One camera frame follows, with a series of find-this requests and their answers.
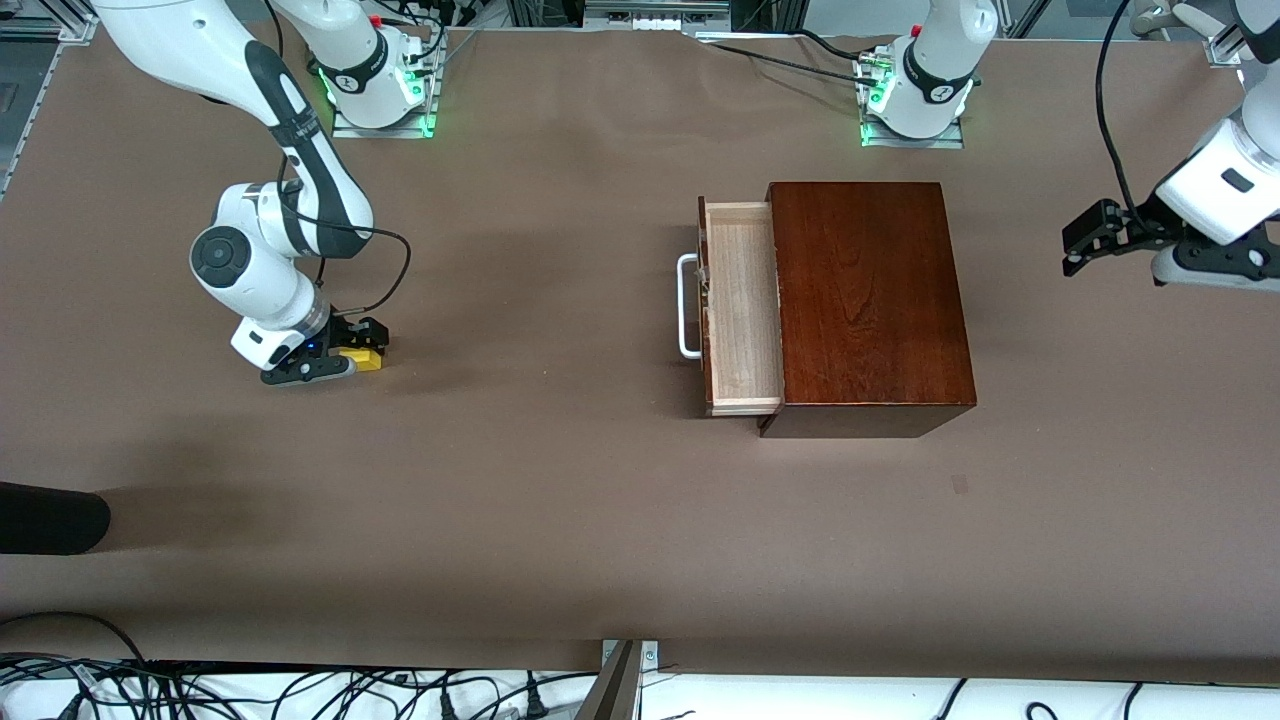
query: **black object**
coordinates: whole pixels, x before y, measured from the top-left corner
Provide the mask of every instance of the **black object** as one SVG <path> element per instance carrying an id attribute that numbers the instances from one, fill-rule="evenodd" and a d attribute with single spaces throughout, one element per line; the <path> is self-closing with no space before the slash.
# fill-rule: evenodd
<path id="1" fill-rule="evenodd" d="M 440 688 L 440 720 L 458 720 L 458 714 L 453 710 L 453 700 L 449 698 L 447 687 Z"/>
<path id="2" fill-rule="evenodd" d="M 582 5 L 579 0 L 561 0 L 561 10 L 570 24 L 582 27 Z"/>
<path id="3" fill-rule="evenodd" d="M 924 101 L 929 105 L 942 105 L 947 102 L 955 97 L 956 92 L 964 90 L 964 86 L 969 83 L 969 78 L 973 77 L 973 72 L 955 79 L 943 79 L 938 76 L 929 74 L 929 72 L 922 68 L 920 63 L 915 59 L 914 41 L 906 46 L 906 53 L 904 54 L 902 60 L 902 67 L 906 69 L 906 77 L 911 81 L 911 85 L 920 88 L 920 92 L 924 95 Z"/>
<path id="4" fill-rule="evenodd" d="M 312 120 L 315 110 L 310 104 L 302 110 L 293 108 L 293 101 L 289 100 L 284 83 L 293 87 L 297 97 L 303 97 L 305 94 L 280 56 L 266 45 L 256 40 L 246 44 L 244 64 L 248 67 L 259 92 L 262 94 L 262 99 L 275 113 L 275 117 L 280 118 L 279 126 L 269 128 L 271 135 L 282 149 L 293 150 L 310 172 L 312 190 L 319 195 L 316 219 L 323 220 L 323 224 L 312 223 L 316 225 L 315 237 L 319 255 L 353 258 L 365 247 L 367 238 L 361 237 L 353 229 L 351 218 L 347 217 L 347 208 L 342 201 L 342 193 L 338 191 L 338 181 L 334 179 L 316 149 L 315 137 L 323 131 L 319 120 Z M 302 228 L 298 224 L 297 193 L 283 193 L 280 202 L 285 208 L 284 231 L 289 242 L 296 249 L 306 249 L 307 243 L 302 240 Z M 310 249 L 307 254 L 315 255 L 315 252 L 310 252 Z"/>
<path id="5" fill-rule="evenodd" d="M 526 670 L 527 678 L 525 680 L 525 688 L 529 689 L 529 706 L 525 710 L 526 720 L 540 720 L 550 715 L 547 706 L 543 705 L 543 696 L 538 692 L 538 685 L 534 683 L 534 671 Z"/>
<path id="6" fill-rule="evenodd" d="M 351 359 L 330 355 L 340 347 L 370 348 L 379 355 L 387 352 L 390 332 L 387 325 L 372 318 L 361 318 L 358 323 L 348 323 L 330 309 L 329 324 L 325 329 L 300 345 L 293 352 L 284 355 L 279 364 L 262 370 L 262 382 L 269 386 L 306 383 L 316 379 L 346 374 L 351 369 Z"/>
<path id="7" fill-rule="evenodd" d="M 236 284 L 252 256 L 244 233 L 229 225 L 215 225 L 200 233 L 191 245 L 191 269 L 206 284 L 227 288 Z"/>
<path id="8" fill-rule="evenodd" d="M 324 63 L 319 63 L 320 69 L 324 72 L 329 82 L 338 86 L 343 92 L 358 94 L 365 91 L 365 85 L 369 83 L 378 73 L 383 72 L 387 65 L 388 47 L 387 36 L 378 32 L 378 46 L 374 53 L 365 58 L 364 63 L 358 65 L 352 65 L 349 68 L 330 68 Z"/>
<path id="9" fill-rule="evenodd" d="M 1036 715 L 1037 715 L 1036 711 L 1037 710 L 1043 710 L 1044 714 L 1046 714 L 1046 716 L 1050 720 L 1057 720 L 1057 712 L 1053 712 L 1053 708 L 1050 707 L 1050 706 L 1047 706 L 1047 705 L 1044 705 L 1043 702 L 1030 702 L 1030 703 L 1028 703 L 1027 707 L 1023 708 L 1023 716 L 1027 720 L 1038 720 L 1036 717 Z"/>
<path id="10" fill-rule="evenodd" d="M 769 55 L 760 55 L 759 53 L 754 53 L 751 50 L 742 50 L 741 47 L 733 47 L 731 45 L 721 45 L 718 42 L 712 42 L 709 45 L 717 50 L 733 53 L 735 55 L 745 55 L 748 58 L 755 58 L 756 60 L 764 60 L 765 63 L 773 63 L 776 65 L 782 65 L 785 68 L 795 68 L 797 70 L 804 70 L 806 73 L 813 73 L 815 76 L 833 77 L 836 79 L 849 81 L 854 85 L 876 85 L 876 81 L 873 81 L 872 78 L 854 77 L 845 73 L 833 73 L 831 70 L 824 70 L 822 68 L 812 68 L 809 65 L 801 65 L 800 63 L 792 63 L 791 60 L 782 60 L 780 58 L 773 58 Z"/>
<path id="11" fill-rule="evenodd" d="M 1161 250 L 1169 245 L 1175 246 L 1174 261 L 1185 270 L 1239 275 L 1254 282 L 1280 278 L 1280 246 L 1267 238 L 1265 224 L 1235 242 L 1219 245 L 1155 195 L 1133 214 L 1115 200 L 1098 200 L 1062 228 L 1066 254 L 1062 274 L 1071 277 L 1089 260 L 1106 255 Z"/>
<path id="12" fill-rule="evenodd" d="M 942 706 L 942 711 L 938 712 L 933 720 L 947 720 L 947 716 L 951 715 L 951 706 L 956 703 L 956 697 L 960 696 L 960 688 L 963 688 L 968 682 L 969 678 L 960 678 L 960 680 L 952 685 L 951 694 L 947 696 L 946 705 Z"/>
<path id="13" fill-rule="evenodd" d="M 0 483 L 0 553 L 79 555 L 111 525 L 111 509 L 88 492 Z"/>

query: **wooden drawer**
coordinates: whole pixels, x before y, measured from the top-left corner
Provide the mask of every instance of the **wooden drawer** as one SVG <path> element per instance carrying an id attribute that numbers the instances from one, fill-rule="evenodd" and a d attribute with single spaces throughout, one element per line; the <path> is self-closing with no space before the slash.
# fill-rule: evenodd
<path id="1" fill-rule="evenodd" d="M 768 202 L 698 199 L 699 322 L 707 414 L 772 415 L 782 406 L 782 336 Z"/>
<path id="2" fill-rule="evenodd" d="M 936 183 L 699 199 L 707 413 L 768 437 L 919 437 L 977 405 Z"/>

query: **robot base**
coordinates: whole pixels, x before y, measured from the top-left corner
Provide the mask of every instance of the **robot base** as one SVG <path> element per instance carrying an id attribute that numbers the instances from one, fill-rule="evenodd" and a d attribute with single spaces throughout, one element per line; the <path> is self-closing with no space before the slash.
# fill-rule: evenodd
<path id="1" fill-rule="evenodd" d="M 860 131 L 863 147 L 916 147 L 937 150 L 964 150 L 964 136 L 960 132 L 960 119 L 951 120 L 947 129 L 936 137 L 916 140 L 904 137 L 891 131 L 884 120 L 868 110 L 873 100 L 879 100 L 877 94 L 893 82 L 893 54 L 891 45 L 879 45 L 874 50 L 863 53 L 854 61 L 855 77 L 869 77 L 877 82 L 874 86 L 858 86 L 858 114 L 860 117 Z"/>
<path id="2" fill-rule="evenodd" d="M 417 41 L 419 50 L 421 50 L 421 42 Z M 333 97 L 329 97 L 329 105 L 334 108 L 333 118 L 333 136 L 334 137 L 396 137 L 402 140 L 417 140 L 424 137 L 435 136 L 435 114 L 440 109 L 440 86 L 443 85 L 444 73 L 444 58 L 447 56 L 447 46 L 449 41 L 449 35 L 444 33 L 440 38 L 440 45 L 426 58 L 422 58 L 417 64 L 410 68 L 410 72 L 415 74 L 421 74 L 420 78 L 407 79 L 407 85 L 411 92 L 421 94 L 426 100 L 420 105 L 408 111 L 398 122 L 392 123 L 383 128 L 365 128 L 353 124 L 342 111 L 334 106 Z"/>

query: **black cable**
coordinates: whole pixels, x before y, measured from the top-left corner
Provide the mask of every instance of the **black cable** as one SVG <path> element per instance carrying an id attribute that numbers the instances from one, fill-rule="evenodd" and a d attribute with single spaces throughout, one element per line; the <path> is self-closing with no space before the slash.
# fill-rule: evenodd
<path id="1" fill-rule="evenodd" d="M 813 74 L 817 74 L 817 76 L 833 77 L 836 79 L 849 81 L 849 82 L 855 83 L 855 85 L 876 85 L 876 81 L 873 81 L 872 78 L 846 76 L 844 73 L 833 73 L 831 70 L 823 70 L 820 68 L 812 68 L 809 65 L 801 65 L 800 63 L 792 63 L 791 60 L 782 60 L 780 58 L 771 58 L 768 55 L 760 55 L 759 53 L 753 53 L 750 50 L 742 50 L 741 47 L 731 47 L 728 45 L 717 45 L 714 42 L 710 44 L 710 46 L 716 47 L 718 50 L 723 50 L 726 53 L 733 53 L 736 55 L 746 55 L 748 58 L 755 58 L 756 60 L 764 60 L 765 63 L 773 63 L 773 64 L 782 65 L 782 67 L 786 67 L 786 68 L 795 68 L 797 70 L 804 70 L 806 73 L 813 73 Z"/>
<path id="2" fill-rule="evenodd" d="M 541 720 L 543 717 L 547 717 L 550 711 L 548 711 L 547 706 L 543 705 L 543 696 L 538 692 L 538 685 L 534 684 L 534 671 L 526 670 L 525 673 L 525 689 L 529 692 L 525 720 Z"/>
<path id="3" fill-rule="evenodd" d="M 1102 70 L 1107 64 L 1107 50 L 1111 49 L 1111 40 L 1115 37 L 1116 27 L 1120 24 L 1120 18 L 1124 17 L 1128 6 L 1129 0 L 1121 0 L 1120 6 L 1116 8 L 1116 14 L 1111 18 L 1111 24 L 1107 26 L 1107 33 L 1102 37 L 1102 49 L 1098 50 L 1098 68 L 1093 76 L 1093 104 L 1098 113 L 1098 131 L 1102 132 L 1102 142 L 1107 146 L 1107 155 L 1111 156 L 1111 167 L 1115 168 L 1116 182 L 1120 183 L 1120 196 L 1124 199 L 1125 210 L 1129 211 L 1129 217 L 1133 218 L 1138 227 L 1149 236 L 1152 234 L 1151 228 L 1147 227 L 1146 220 L 1135 210 L 1133 193 L 1129 191 L 1129 179 L 1124 174 L 1124 164 L 1120 161 L 1116 143 L 1111 138 L 1111 128 L 1107 127 L 1107 113 L 1102 101 Z"/>
<path id="4" fill-rule="evenodd" d="M 320 716 L 324 715 L 325 710 L 329 710 L 329 706 L 338 702 L 343 696 L 346 696 L 351 691 L 351 685 L 355 682 L 356 680 L 352 680 L 351 683 L 343 685 L 342 689 L 338 691 L 333 697 L 330 697 L 328 702 L 320 706 L 320 710 L 316 710 L 316 714 L 311 716 L 311 720 L 320 720 Z"/>
<path id="5" fill-rule="evenodd" d="M 415 685 L 415 687 L 417 687 L 417 692 L 413 693 L 413 698 L 411 701 L 408 701 L 407 705 L 404 705 L 404 717 L 406 719 L 412 717 L 413 716 L 413 711 L 417 708 L 417 702 L 420 700 L 422 700 L 422 696 L 425 696 L 431 688 L 436 688 L 442 683 L 447 682 L 448 678 L 449 678 L 449 673 L 445 671 L 443 675 L 440 675 L 439 678 L 431 680 L 430 683 L 428 683 L 425 685 Z M 397 715 L 392 720 L 401 720 L 401 716 Z"/>
<path id="6" fill-rule="evenodd" d="M 549 683 L 558 683 L 561 680 L 573 680 L 576 678 L 594 678 L 596 675 L 599 675 L 599 673 L 568 673 L 566 675 L 556 675 L 556 676 L 552 676 L 552 678 L 541 678 L 541 679 L 534 682 L 532 687 L 545 685 L 545 684 L 549 684 Z M 472 715 L 470 717 L 470 720 L 480 720 L 480 717 L 485 712 L 489 712 L 490 710 L 493 710 L 494 712 L 497 712 L 497 710 L 499 707 L 502 707 L 502 703 L 504 703 L 508 700 L 518 696 L 522 692 L 526 692 L 527 689 L 529 689 L 529 685 L 518 688 L 518 689 L 515 689 L 515 691 L 512 691 L 512 692 L 509 692 L 509 693 L 507 693 L 504 696 L 499 696 L 498 700 L 494 700 L 489 705 L 481 707 L 479 712 L 476 712 L 475 715 Z"/>
<path id="7" fill-rule="evenodd" d="M 275 176 L 275 192 L 280 197 L 280 208 L 283 208 L 284 211 L 287 211 L 288 214 L 293 215 L 294 218 L 297 218 L 300 220 L 306 220 L 306 222 L 308 222 L 308 223 L 311 223 L 314 225 L 319 225 L 321 228 L 332 228 L 332 229 L 351 231 L 351 232 L 367 232 L 370 234 L 381 234 L 381 236 L 387 236 L 387 237 L 398 240 L 399 243 L 404 246 L 404 264 L 401 265 L 401 272 L 399 272 L 399 274 L 396 275 L 396 282 L 392 283 L 392 287 L 388 288 L 387 292 L 381 297 L 379 297 L 376 302 L 374 302 L 371 305 L 365 305 L 362 307 L 352 307 L 349 310 L 342 310 L 342 311 L 337 313 L 337 315 L 339 318 L 344 318 L 347 315 L 357 315 L 360 313 L 372 313 L 374 310 L 381 307 L 388 300 L 390 300 L 390 297 L 393 295 L 396 295 L 396 291 L 399 290 L 401 282 L 404 281 L 404 275 L 408 273 L 408 265 L 410 265 L 410 263 L 413 259 L 413 247 L 408 243 L 407 240 L 404 240 L 404 236 L 402 236 L 402 234 L 399 234 L 397 232 L 384 231 L 381 228 L 366 228 L 366 227 L 360 227 L 360 225 L 349 225 L 349 224 L 346 224 L 346 223 L 330 223 L 328 220 L 320 220 L 320 219 L 316 219 L 316 218 L 308 218 L 307 215 L 303 215 L 302 213 L 300 213 L 296 208 L 289 208 L 288 204 L 284 202 L 284 196 L 285 196 L 285 192 L 284 192 L 284 169 L 285 169 L 285 167 L 288 164 L 289 164 L 289 156 L 288 155 L 282 155 L 280 156 L 280 169 L 279 169 L 279 172 Z"/>
<path id="8" fill-rule="evenodd" d="M 131 638 L 128 633 L 122 630 L 115 623 L 111 623 L 110 620 L 104 620 L 97 615 L 90 615 L 88 612 L 74 612 L 70 610 L 44 610 L 41 612 L 28 612 L 26 615 L 15 615 L 13 618 L 5 618 L 4 620 L 0 620 L 0 628 L 4 628 L 5 625 L 12 625 L 14 623 L 22 623 L 23 620 L 40 620 L 42 618 L 70 618 L 76 620 L 88 620 L 90 623 L 96 623 L 106 628 L 108 630 L 111 630 L 111 634 L 119 638 L 120 642 L 124 643 L 124 647 L 129 648 L 129 653 L 133 655 L 133 659 L 137 660 L 140 665 L 146 665 L 147 662 L 147 659 L 142 656 L 142 651 L 138 650 L 137 643 L 133 642 L 133 638 Z"/>
<path id="9" fill-rule="evenodd" d="M 67 661 L 67 660 L 63 660 L 63 659 L 54 659 L 54 657 L 24 657 L 24 659 L 19 660 L 19 662 L 26 662 L 26 661 L 29 661 L 29 660 L 40 660 L 40 661 L 46 662 L 46 664 L 52 662 L 52 664 L 55 664 L 54 667 L 63 667 L 64 670 L 67 670 L 67 667 L 65 667 L 67 665 L 72 665 L 70 661 Z M 26 679 L 26 676 L 31 676 L 31 675 L 37 675 L 38 676 L 38 675 L 41 675 L 44 673 L 47 673 L 51 669 L 52 667 L 28 669 L 28 667 L 17 667 L 15 666 L 14 667 L 14 673 L 10 673 L 10 674 L 5 675 L 3 679 L 0 679 L 0 688 L 3 688 L 5 685 L 9 685 L 12 683 L 17 683 L 17 682 L 19 682 L 22 679 Z M 14 678 L 14 675 L 18 674 L 17 670 L 22 670 L 23 675 L 18 676 L 18 678 Z M 81 678 L 79 674 L 72 673 L 72 676 L 76 678 L 76 684 L 79 687 L 79 689 L 76 692 L 76 696 L 72 697 L 70 702 L 67 703 L 67 707 L 63 708 L 61 714 L 59 714 L 58 720 L 77 720 L 79 717 L 79 706 L 86 700 L 90 701 L 90 706 L 93 708 L 93 719 L 95 720 L 102 720 L 101 711 L 99 710 L 97 703 L 93 702 L 92 688 L 90 688 L 90 685 L 84 682 L 83 678 Z"/>
<path id="10" fill-rule="evenodd" d="M 294 678 L 292 683 L 289 683 L 288 685 L 284 685 L 284 691 L 280 692 L 280 696 L 278 698 L 275 698 L 275 703 L 274 703 L 275 707 L 271 708 L 271 720 L 276 720 L 280 716 L 280 706 L 284 705 L 284 701 L 289 697 L 291 691 L 293 691 L 293 688 L 298 687 L 302 683 L 302 680 L 306 680 L 308 676 L 311 676 L 311 674 L 300 675 L 300 676 Z M 315 685 L 310 685 L 306 689 L 308 689 L 308 691 L 314 689 L 314 688 L 319 687 L 320 684 L 328 683 L 329 680 L 332 680 L 333 678 L 337 678 L 337 676 L 338 676 L 338 673 L 332 673 L 328 678 L 325 678 L 320 683 L 317 683 Z"/>
<path id="11" fill-rule="evenodd" d="M 1050 720 L 1057 720 L 1057 712 L 1053 712 L 1053 708 L 1044 705 L 1043 702 L 1028 703 L 1027 707 L 1023 710 L 1023 717 L 1025 717 L 1027 720 L 1041 720 L 1036 717 L 1037 710 L 1043 710 L 1044 712 L 1047 712 Z"/>
<path id="12" fill-rule="evenodd" d="M 448 679 L 440 685 L 440 720 L 458 720 L 458 714 L 453 710 L 453 698 L 449 697 Z"/>
<path id="13" fill-rule="evenodd" d="M 947 720 L 947 715 L 951 715 L 951 706 L 956 703 L 956 697 L 960 694 L 960 688 L 968 682 L 969 678 L 960 678 L 960 682 L 951 688 L 951 694 L 947 696 L 947 702 L 942 706 L 942 712 L 938 712 L 933 720 Z"/>
<path id="14" fill-rule="evenodd" d="M 1133 689 L 1124 698 L 1124 720 L 1129 720 L 1129 708 L 1133 707 L 1133 698 L 1138 697 L 1138 691 L 1142 689 L 1142 683 L 1134 683 Z"/>
<path id="15" fill-rule="evenodd" d="M 266 4 L 266 12 L 271 15 L 271 24 L 275 26 L 275 54 L 284 59 L 284 31 L 280 29 L 280 18 L 275 14 L 275 8 L 271 6 L 271 0 L 262 0 Z"/>
<path id="16" fill-rule="evenodd" d="M 823 50 L 826 50 L 827 53 L 831 53 L 832 55 L 835 55 L 837 58 L 842 58 L 845 60 L 855 60 L 856 61 L 858 56 L 861 53 L 865 53 L 865 50 L 859 51 L 859 53 L 850 53 L 847 50 L 841 50 L 840 47 L 836 47 L 835 45 L 827 42 L 827 40 L 824 37 L 822 37 L 820 35 L 818 35 L 817 32 L 813 32 L 813 31 L 809 31 L 809 29 L 804 29 L 804 28 L 782 31 L 781 35 L 799 35 L 801 37 L 808 37 L 809 40 L 817 42 L 818 46 L 822 47 Z"/>
<path id="17" fill-rule="evenodd" d="M 392 673 L 392 671 L 387 670 L 384 673 L 384 675 L 389 674 L 389 673 Z M 399 706 L 399 703 L 396 702 L 394 700 L 384 696 L 383 693 L 375 692 L 372 689 L 374 685 L 376 685 L 381 680 L 381 678 L 378 678 L 375 675 L 367 675 L 366 676 L 367 684 L 365 684 L 364 687 L 355 687 L 355 685 L 357 685 L 357 683 L 347 685 L 347 688 L 351 691 L 351 696 L 346 701 L 343 701 L 343 705 L 338 708 L 338 712 L 334 714 L 333 720 L 346 720 L 347 714 L 351 712 L 351 707 L 356 703 L 356 701 L 362 694 L 369 694 L 369 696 L 374 696 L 376 698 L 385 700 L 387 702 L 392 703 L 392 707 L 396 708 L 396 715 L 394 716 L 396 717 L 399 716 L 399 714 L 401 714 L 401 706 Z"/>

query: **brown table surface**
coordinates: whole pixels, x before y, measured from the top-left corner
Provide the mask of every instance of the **brown table surface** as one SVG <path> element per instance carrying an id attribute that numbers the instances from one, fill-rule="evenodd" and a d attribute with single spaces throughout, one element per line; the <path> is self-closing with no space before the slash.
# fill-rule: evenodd
<path id="1" fill-rule="evenodd" d="M 995 44 L 968 147 L 908 151 L 859 146 L 847 85 L 680 35 L 485 33 L 438 137 L 338 143 L 415 242 L 387 368 L 271 389 L 187 251 L 273 141 L 100 33 L 0 204 L 0 477 L 109 489 L 115 550 L 0 560 L 0 610 L 170 659 L 589 667 L 639 635 L 685 670 L 1274 679 L 1280 304 L 1157 290 L 1140 254 L 1060 275 L 1060 228 L 1116 195 L 1096 55 Z M 1146 195 L 1240 90 L 1197 45 L 1112 63 Z M 918 441 L 700 418 L 676 256 L 699 195 L 783 179 L 942 183 L 975 410 Z M 398 261 L 375 241 L 326 288 L 366 301 Z"/>

